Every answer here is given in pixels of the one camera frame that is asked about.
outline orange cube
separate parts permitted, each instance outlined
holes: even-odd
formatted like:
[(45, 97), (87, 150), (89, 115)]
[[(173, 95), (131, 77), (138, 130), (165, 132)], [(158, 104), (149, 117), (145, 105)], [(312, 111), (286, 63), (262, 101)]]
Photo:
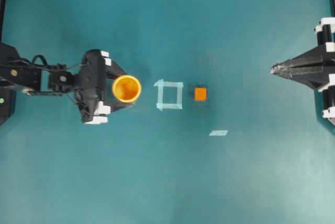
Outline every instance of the orange cube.
[(195, 101), (205, 101), (207, 99), (207, 89), (206, 88), (195, 88), (194, 89), (194, 100)]

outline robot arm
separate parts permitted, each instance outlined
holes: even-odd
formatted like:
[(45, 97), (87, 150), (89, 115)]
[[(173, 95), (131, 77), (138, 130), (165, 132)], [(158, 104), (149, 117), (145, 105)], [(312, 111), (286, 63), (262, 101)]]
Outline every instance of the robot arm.
[[(125, 75), (124, 70), (109, 58), (109, 53), (90, 50), (78, 64), (78, 74), (68, 70), (78, 65), (48, 65), (43, 56), (36, 56), (32, 62), (20, 58), (14, 47), (0, 43), (0, 87), (23, 92), (29, 96), (62, 96), (73, 92), (75, 103), (86, 124), (108, 122), (107, 115), (121, 108), (133, 105), (106, 98), (106, 79), (116, 79)], [(35, 64), (37, 59), (43, 65)], [(49, 91), (41, 91), (41, 72), (50, 73)]]

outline teal mat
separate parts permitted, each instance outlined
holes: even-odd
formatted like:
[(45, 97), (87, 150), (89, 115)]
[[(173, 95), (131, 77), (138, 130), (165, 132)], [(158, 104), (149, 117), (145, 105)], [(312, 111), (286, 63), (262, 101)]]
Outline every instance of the teal mat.
[[(66, 96), (18, 94), (0, 223), (333, 223), (334, 132), (313, 91), (270, 75), (316, 46), (326, 16), (329, 0), (7, 0), (3, 41), (21, 57), (103, 49), (143, 91), (100, 126)], [(184, 83), (183, 110), (156, 108), (159, 79)]]

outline screw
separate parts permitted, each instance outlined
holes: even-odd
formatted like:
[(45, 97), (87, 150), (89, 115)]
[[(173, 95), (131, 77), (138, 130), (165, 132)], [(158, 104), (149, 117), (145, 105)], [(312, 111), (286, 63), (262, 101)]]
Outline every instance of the screw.
[(67, 78), (66, 78), (66, 76), (60, 76), (59, 80), (62, 81), (62, 82), (66, 82)]
[(16, 70), (11, 70), (11, 71), (10, 71), (10, 74), (11, 74), (12, 76), (17, 76), (17, 71), (16, 71)]

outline black cable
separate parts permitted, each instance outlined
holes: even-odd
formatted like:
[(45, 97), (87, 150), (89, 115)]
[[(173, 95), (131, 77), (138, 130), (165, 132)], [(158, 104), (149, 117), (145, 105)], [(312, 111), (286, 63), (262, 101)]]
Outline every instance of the black cable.
[(46, 61), (46, 59), (45, 59), (45, 57), (42, 56), (42, 55), (36, 55), (36, 56), (34, 56), (34, 58), (32, 59), (32, 63), (34, 64), (35, 61), (36, 61), (38, 58), (42, 61), (43, 65), (45, 65), (45, 66), (49, 66), (48, 63), (47, 63), (47, 61)]
[(59, 69), (59, 70), (53, 70), (53, 69), (49, 69), (47, 67), (49, 66), (36, 66), (36, 65), (28, 65), (28, 66), (24, 66), (24, 65), (4, 65), (4, 64), (0, 64), (0, 67), (6, 67), (6, 68), (35, 68), (35, 69), (41, 69), (41, 70), (45, 70), (45, 71), (49, 71), (49, 72), (59, 72), (59, 71), (67, 71), (67, 70), (70, 70), (72, 68), (75, 68), (77, 66), (87, 66), (86, 64), (81, 64), (81, 63), (78, 63), (78, 64), (75, 64), (73, 66), (70, 66), (68, 68), (65, 68), (65, 69)]
[(73, 100), (73, 98), (70, 96), (69, 93), (66, 94), (68, 96), (68, 98), (71, 100), (72, 103), (74, 103), (75, 106), (77, 106), (77, 102)]

